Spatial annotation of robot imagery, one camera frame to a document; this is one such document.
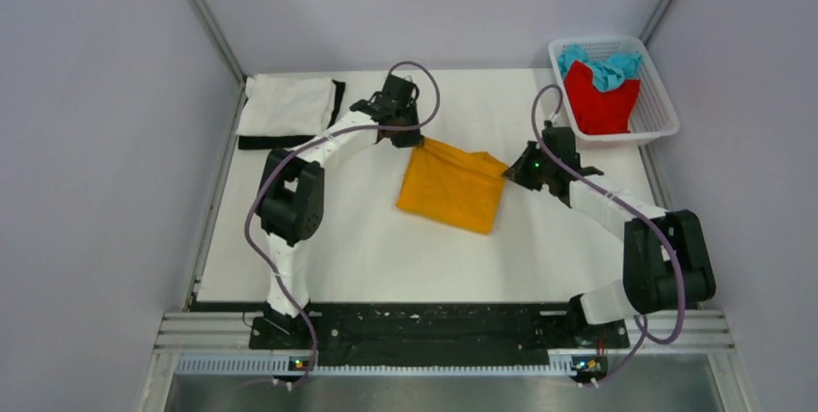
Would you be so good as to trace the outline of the yellow t shirt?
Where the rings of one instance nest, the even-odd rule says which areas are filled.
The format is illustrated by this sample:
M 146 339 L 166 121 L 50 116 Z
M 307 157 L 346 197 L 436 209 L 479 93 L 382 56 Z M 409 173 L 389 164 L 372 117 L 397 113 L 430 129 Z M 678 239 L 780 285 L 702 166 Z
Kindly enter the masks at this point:
M 486 151 L 427 138 L 411 150 L 395 206 L 460 230 L 492 233 L 507 166 Z

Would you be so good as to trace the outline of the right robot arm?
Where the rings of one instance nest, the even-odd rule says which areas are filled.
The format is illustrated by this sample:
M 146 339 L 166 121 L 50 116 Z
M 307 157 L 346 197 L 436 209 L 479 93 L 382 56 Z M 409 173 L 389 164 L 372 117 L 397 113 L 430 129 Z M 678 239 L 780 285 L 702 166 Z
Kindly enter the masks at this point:
M 565 332 L 572 343 L 591 346 L 606 323 L 714 297 L 717 284 L 698 217 L 645 203 L 584 165 L 570 128 L 546 126 L 504 178 L 528 190 L 548 190 L 623 245 L 621 278 L 570 299 Z

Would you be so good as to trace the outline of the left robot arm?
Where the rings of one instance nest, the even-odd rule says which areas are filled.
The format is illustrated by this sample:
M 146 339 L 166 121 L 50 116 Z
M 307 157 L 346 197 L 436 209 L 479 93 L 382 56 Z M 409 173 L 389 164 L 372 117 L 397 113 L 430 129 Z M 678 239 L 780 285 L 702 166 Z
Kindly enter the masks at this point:
M 252 247 L 271 272 L 262 313 L 284 346 L 297 347 L 309 336 L 302 316 L 310 302 L 304 246 L 322 222 L 328 174 L 383 140 L 398 149 L 421 145 L 419 96 L 410 79 L 388 74 L 379 91 L 353 103 L 323 133 L 267 155 L 253 202 L 266 245 Z

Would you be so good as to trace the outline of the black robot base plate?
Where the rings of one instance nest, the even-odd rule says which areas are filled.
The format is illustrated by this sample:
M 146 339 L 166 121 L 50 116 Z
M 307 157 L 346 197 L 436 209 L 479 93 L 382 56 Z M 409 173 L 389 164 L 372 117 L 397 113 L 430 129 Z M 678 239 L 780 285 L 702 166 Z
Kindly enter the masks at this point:
M 315 348 L 321 367 L 488 368 L 630 345 L 622 320 L 587 325 L 567 303 L 311 303 L 307 314 L 265 311 L 250 349 Z

